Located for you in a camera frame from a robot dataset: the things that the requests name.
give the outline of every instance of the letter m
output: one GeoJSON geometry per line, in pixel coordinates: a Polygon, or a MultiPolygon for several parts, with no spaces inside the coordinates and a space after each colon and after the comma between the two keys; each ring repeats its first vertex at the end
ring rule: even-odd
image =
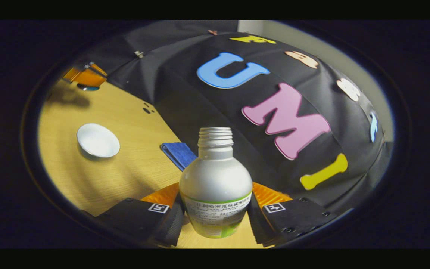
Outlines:
{"type": "Polygon", "coordinates": [[[277,93],[255,107],[242,108],[242,113],[253,124],[260,126],[265,123],[265,116],[275,111],[265,133],[275,135],[293,130],[287,136],[275,138],[275,145],[287,159],[294,160],[311,141],[329,132],[330,125],[320,114],[298,117],[302,95],[286,83],[278,86],[280,90],[277,93]]]}

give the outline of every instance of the blue cloth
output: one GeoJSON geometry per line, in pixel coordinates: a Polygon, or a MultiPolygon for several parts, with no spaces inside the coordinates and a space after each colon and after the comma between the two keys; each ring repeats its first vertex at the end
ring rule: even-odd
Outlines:
{"type": "Polygon", "coordinates": [[[160,148],[181,171],[197,158],[185,143],[163,143],[160,148]]]}

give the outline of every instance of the table surface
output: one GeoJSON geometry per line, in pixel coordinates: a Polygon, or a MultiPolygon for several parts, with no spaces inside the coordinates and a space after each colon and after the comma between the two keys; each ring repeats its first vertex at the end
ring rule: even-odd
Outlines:
{"type": "MultiPolygon", "coordinates": [[[[74,206],[93,216],[125,198],[141,199],[178,182],[181,171],[160,150],[162,143],[173,142],[180,140],[151,104],[108,82],[84,92],[76,83],[59,81],[39,120],[38,144],[49,178],[74,206]],[[121,144],[119,153],[102,160],[86,158],[76,133],[87,123],[111,130],[121,144]]],[[[256,244],[246,214],[238,231],[222,239],[202,237],[186,223],[177,248],[263,246],[256,244]]]]}

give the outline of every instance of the bottle neck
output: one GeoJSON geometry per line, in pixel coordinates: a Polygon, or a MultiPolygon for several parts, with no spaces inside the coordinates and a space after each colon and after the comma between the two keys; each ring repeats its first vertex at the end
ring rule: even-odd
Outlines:
{"type": "Polygon", "coordinates": [[[198,158],[203,160],[224,160],[233,157],[231,145],[219,148],[198,148],[198,158]]]}

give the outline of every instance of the black cloth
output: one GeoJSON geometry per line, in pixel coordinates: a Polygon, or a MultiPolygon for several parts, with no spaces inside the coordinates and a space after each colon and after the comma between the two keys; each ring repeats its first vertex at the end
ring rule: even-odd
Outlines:
{"type": "Polygon", "coordinates": [[[342,93],[336,80],[349,78],[322,59],[279,41],[270,44],[230,40],[247,34],[229,31],[233,25],[227,24],[220,24],[219,28],[199,25],[199,30],[189,34],[168,30],[167,39],[163,39],[163,35],[147,34],[151,29],[145,28],[138,30],[145,31],[138,33],[138,37],[144,37],[142,39],[129,33],[88,56],[109,73],[110,83],[152,103],[176,136],[194,153],[197,153],[200,127],[230,127],[234,157],[249,170],[254,182],[292,197],[308,197],[338,213],[355,207],[374,189],[390,157],[379,119],[376,140],[374,143],[369,140],[369,114],[374,108],[367,97],[361,94],[359,101],[353,102],[342,93]],[[218,35],[208,30],[218,30],[218,35]],[[143,58],[133,54],[135,50],[143,51],[143,58]],[[293,50],[315,59],[318,68],[309,68],[284,53],[293,50]],[[121,51],[127,52],[127,63],[116,56],[121,51]],[[270,74],[258,75],[233,89],[211,87],[201,81],[196,72],[222,52],[238,55],[244,61],[221,68],[217,73],[220,77],[238,73],[248,62],[264,66],[270,74]],[[109,63],[107,59],[111,58],[113,61],[109,63]],[[295,160],[281,155],[274,143],[277,136],[291,131],[268,136],[266,124],[256,126],[241,113],[242,107],[256,106],[275,94],[282,82],[295,87],[303,96],[298,116],[321,114],[331,127],[329,133],[322,134],[301,150],[295,160]],[[348,170],[306,191],[300,177],[327,167],[340,153],[348,159],[348,170]]]}

